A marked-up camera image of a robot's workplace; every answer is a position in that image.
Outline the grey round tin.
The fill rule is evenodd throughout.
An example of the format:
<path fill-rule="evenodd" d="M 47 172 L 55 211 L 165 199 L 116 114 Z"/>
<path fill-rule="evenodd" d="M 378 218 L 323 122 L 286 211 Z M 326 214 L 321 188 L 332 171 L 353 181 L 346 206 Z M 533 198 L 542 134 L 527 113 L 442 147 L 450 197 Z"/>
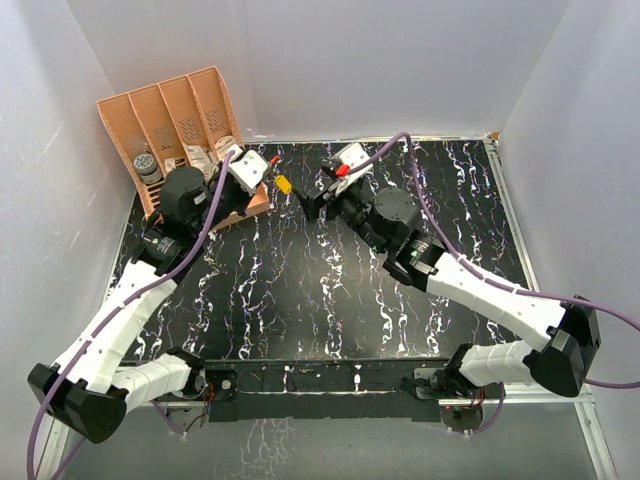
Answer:
<path fill-rule="evenodd" d="M 154 185 L 163 179 L 162 171 L 156 158 L 150 153 L 138 155 L 133 160 L 133 167 L 145 185 Z"/>

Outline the pink desk organizer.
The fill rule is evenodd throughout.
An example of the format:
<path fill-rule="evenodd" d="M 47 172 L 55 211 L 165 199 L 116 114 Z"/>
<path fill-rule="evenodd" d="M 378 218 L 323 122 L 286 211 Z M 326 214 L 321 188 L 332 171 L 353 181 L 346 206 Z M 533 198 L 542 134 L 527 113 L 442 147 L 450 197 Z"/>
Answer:
<path fill-rule="evenodd" d="M 233 135 L 245 142 L 237 124 L 225 81 L 215 66 L 153 83 L 97 102 L 102 123 L 134 181 L 144 214 L 159 205 L 160 188 L 169 173 L 167 158 L 182 158 L 189 166 L 183 144 L 208 147 L 220 160 L 215 143 Z M 140 154 L 152 154 L 163 179 L 145 185 L 133 167 Z"/>

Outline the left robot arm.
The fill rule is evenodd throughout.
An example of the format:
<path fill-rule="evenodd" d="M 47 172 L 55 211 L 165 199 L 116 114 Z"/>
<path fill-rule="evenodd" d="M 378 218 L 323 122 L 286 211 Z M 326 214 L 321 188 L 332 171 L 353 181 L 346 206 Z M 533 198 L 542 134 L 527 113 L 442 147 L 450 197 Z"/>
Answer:
<path fill-rule="evenodd" d="M 148 401 L 172 393 L 194 399 L 204 392 L 202 360 L 181 348 L 136 367 L 119 366 L 202 255 L 211 229 L 234 213 L 245 214 L 261 183 L 257 168 L 242 163 L 222 166 L 211 181 L 195 167 L 168 174 L 111 296 L 73 345 L 52 364 L 30 371 L 27 382 L 40 404 L 34 433 L 50 416 L 99 444 Z"/>

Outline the oval white labelled tin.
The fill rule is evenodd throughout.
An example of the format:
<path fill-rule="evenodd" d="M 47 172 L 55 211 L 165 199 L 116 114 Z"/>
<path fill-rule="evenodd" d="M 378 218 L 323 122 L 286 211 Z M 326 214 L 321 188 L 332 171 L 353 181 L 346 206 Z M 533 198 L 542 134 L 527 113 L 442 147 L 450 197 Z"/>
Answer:
<path fill-rule="evenodd" d="M 240 143 L 237 141 L 237 139 L 233 135 L 226 135 L 216 141 L 215 150 L 219 155 L 225 156 L 226 152 L 229 149 L 233 149 L 239 146 L 240 146 Z"/>

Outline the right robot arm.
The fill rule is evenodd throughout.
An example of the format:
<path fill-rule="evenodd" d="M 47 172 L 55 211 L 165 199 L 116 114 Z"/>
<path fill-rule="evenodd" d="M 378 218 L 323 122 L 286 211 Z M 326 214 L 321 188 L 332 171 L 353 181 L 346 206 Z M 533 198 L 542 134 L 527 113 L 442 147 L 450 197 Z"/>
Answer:
<path fill-rule="evenodd" d="M 492 383 L 537 383 L 548 391 L 580 393 L 600 346 L 597 316 L 580 299 L 571 302 L 516 294 L 515 285 L 495 287 L 497 276 L 475 277 L 436 236 L 422 228 L 411 195 L 388 187 L 368 197 L 357 181 L 310 196 L 294 194 L 310 221 L 324 213 L 340 218 L 373 251 L 385 255 L 384 269 L 399 283 L 445 297 L 509 329 L 517 340 L 492 346 L 466 343 L 447 365 L 412 385 L 460 397 Z"/>

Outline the small white card box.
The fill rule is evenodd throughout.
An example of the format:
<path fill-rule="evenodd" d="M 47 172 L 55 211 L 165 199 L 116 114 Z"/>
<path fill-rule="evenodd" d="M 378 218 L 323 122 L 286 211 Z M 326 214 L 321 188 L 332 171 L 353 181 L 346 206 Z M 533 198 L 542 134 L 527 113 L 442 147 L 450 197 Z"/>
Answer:
<path fill-rule="evenodd" d="M 164 161 L 165 164 L 165 170 L 167 173 L 170 173 L 171 171 L 175 170 L 176 168 L 182 166 L 184 164 L 184 160 L 182 158 L 167 158 Z"/>

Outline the white paper packets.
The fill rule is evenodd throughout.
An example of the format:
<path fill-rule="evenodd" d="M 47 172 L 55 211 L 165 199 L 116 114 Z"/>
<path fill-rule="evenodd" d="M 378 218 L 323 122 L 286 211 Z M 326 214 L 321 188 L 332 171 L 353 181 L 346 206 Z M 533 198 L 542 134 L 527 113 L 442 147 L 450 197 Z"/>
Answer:
<path fill-rule="evenodd" d="M 193 167 L 204 168 L 205 166 L 216 165 L 218 163 L 217 157 L 208 147 L 184 143 L 183 149 L 189 164 Z"/>

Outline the black base bar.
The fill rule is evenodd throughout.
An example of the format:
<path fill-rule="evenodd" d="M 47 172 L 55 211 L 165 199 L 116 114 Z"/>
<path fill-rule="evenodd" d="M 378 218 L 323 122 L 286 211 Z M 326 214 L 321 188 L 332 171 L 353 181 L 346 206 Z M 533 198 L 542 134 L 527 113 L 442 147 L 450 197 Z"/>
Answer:
<path fill-rule="evenodd" d="M 442 408 L 472 395 L 436 392 L 427 380 L 442 359 L 210 360 L 211 422 L 258 419 L 385 419 L 438 422 Z"/>

